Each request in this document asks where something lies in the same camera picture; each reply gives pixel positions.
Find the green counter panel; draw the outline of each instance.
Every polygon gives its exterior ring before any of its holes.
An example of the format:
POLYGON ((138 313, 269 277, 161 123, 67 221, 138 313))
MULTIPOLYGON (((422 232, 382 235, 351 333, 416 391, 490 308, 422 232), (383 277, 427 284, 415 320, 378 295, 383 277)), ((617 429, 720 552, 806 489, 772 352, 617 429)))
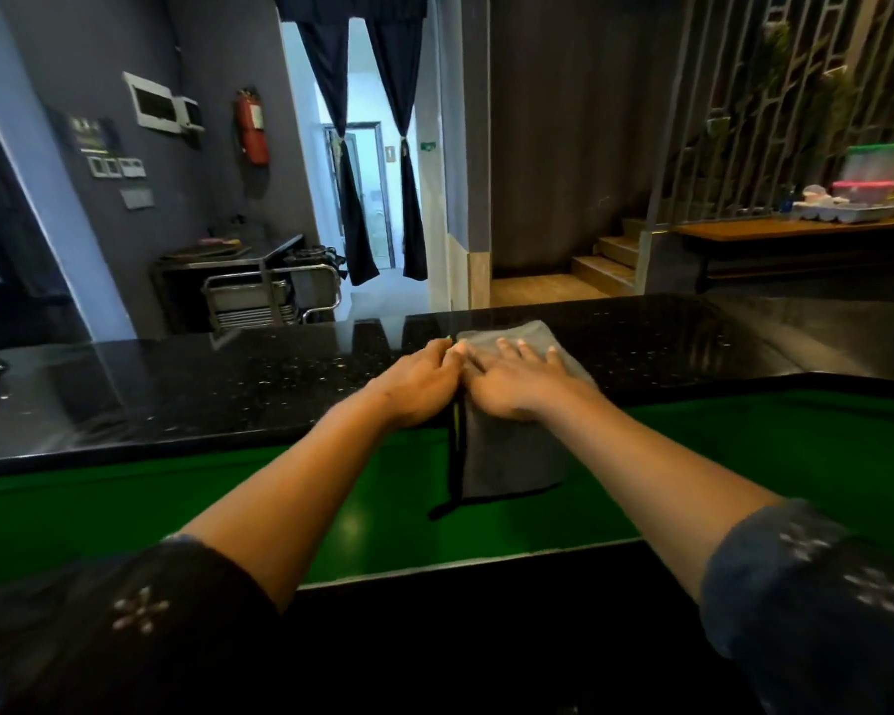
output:
MULTIPOLYGON (((631 414, 781 494, 815 501, 894 551, 894 400, 785 392, 639 407, 631 414)), ((463 507, 447 494, 447 432, 392 436, 311 566, 331 581, 636 537, 580 465, 562 486, 463 507)), ((158 541, 281 448, 0 478, 0 581, 158 541)))

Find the green lid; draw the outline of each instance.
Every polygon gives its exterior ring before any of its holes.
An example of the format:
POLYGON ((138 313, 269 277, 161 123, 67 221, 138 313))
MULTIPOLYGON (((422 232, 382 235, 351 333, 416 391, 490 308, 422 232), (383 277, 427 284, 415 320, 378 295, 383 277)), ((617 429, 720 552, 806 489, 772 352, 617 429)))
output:
POLYGON ((877 145, 852 145, 847 152, 875 152, 876 150, 894 149, 894 143, 882 143, 877 145))

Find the decorative metal screen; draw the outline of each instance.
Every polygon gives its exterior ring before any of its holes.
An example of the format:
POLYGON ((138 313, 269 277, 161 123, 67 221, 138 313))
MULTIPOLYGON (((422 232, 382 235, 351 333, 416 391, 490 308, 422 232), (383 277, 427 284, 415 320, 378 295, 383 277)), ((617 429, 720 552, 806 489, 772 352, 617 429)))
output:
POLYGON ((649 222, 770 215, 894 142, 894 0, 686 0, 649 222))

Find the white floral embroidery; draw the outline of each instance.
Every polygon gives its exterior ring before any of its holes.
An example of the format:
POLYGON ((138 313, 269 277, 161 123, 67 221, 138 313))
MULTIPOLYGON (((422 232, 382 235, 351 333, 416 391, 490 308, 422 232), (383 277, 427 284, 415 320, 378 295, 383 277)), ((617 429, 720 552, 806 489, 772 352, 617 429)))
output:
POLYGON ((130 625, 139 625, 139 631, 148 635, 153 630, 152 615, 165 612, 168 609, 168 600, 149 604, 152 597, 152 588, 149 586, 139 590, 139 594, 129 600, 119 600, 113 603, 112 608, 122 616, 112 624, 114 630, 121 630, 130 625))
POLYGON ((782 532, 779 539, 784 541, 791 549, 791 554, 802 562, 811 562, 818 552, 831 547, 830 542, 811 537, 808 530, 794 522, 788 524, 787 531, 782 532))
POLYGON ((845 581, 858 588, 858 601, 894 614, 894 582, 873 567, 862 567, 861 573, 862 576, 845 575, 845 581))

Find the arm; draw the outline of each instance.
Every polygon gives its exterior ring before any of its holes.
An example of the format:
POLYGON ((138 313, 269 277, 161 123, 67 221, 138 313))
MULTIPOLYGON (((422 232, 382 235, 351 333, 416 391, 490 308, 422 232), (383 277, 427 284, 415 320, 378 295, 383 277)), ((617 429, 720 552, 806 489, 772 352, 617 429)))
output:
POLYGON ((450 339, 431 341, 399 360, 180 533, 240 565, 283 610, 383 438, 428 420, 450 401, 461 359, 449 346, 450 339))
POLYGON ((499 357, 464 342, 464 383, 477 406, 539 420, 596 476, 681 585, 697 600, 709 558, 738 522, 781 498, 633 420, 540 358, 501 339, 499 357))

